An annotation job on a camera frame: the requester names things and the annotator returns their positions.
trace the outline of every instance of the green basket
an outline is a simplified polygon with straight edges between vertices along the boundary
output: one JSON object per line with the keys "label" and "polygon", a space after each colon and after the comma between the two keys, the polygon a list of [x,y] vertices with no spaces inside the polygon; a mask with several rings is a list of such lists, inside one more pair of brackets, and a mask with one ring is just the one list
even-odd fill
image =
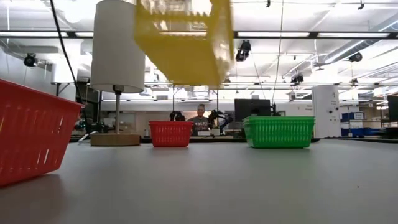
{"label": "green basket", "polygon": [[246,139],[255,148],[304,148],[311,144],[313,116],[247,117]]}

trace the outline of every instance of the yellow basket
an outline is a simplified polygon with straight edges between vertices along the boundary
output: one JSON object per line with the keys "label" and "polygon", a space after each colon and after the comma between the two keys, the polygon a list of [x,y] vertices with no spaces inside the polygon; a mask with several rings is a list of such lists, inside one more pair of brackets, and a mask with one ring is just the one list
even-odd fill
{"label": "yellow basket", "polygon": [[234,63],[230,1],[210,2],[207,16],[191,0],[138,0],[136,43],[176,85],[219,85]]}

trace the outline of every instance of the gray table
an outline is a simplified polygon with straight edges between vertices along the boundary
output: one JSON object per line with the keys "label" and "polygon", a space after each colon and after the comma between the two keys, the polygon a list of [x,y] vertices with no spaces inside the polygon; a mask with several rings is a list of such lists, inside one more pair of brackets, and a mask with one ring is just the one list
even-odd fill
{"label": "gray table", "polygon": [[57,172],[0,190],[0,222],[397,223],[398,145],[71,144]]}

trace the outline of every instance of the red basket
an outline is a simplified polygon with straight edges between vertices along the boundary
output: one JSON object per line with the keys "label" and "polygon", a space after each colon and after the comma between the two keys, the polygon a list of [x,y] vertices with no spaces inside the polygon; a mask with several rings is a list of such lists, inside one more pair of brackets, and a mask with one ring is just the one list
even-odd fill
{"label": "red basket", "polygon": [[0,186],[57,170],[80,108],[0,80]]}
{"label": "red basket", "polygon": [[155,147],[187,147],[193,123],[190,121],[149,121]]}

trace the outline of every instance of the person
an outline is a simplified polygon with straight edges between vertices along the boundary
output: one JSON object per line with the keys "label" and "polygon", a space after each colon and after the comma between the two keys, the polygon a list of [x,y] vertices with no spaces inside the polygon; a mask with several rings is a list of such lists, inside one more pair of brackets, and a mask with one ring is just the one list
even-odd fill
{"label": "person", "polygon": [[208,131],[209,121],[206,117],[203,116],[205,113],[205,105],[199,104],[197,114],[198,116],[188,119],[188,121],[193,122],[192,126],[192,136],[197,136],[198,131]]}

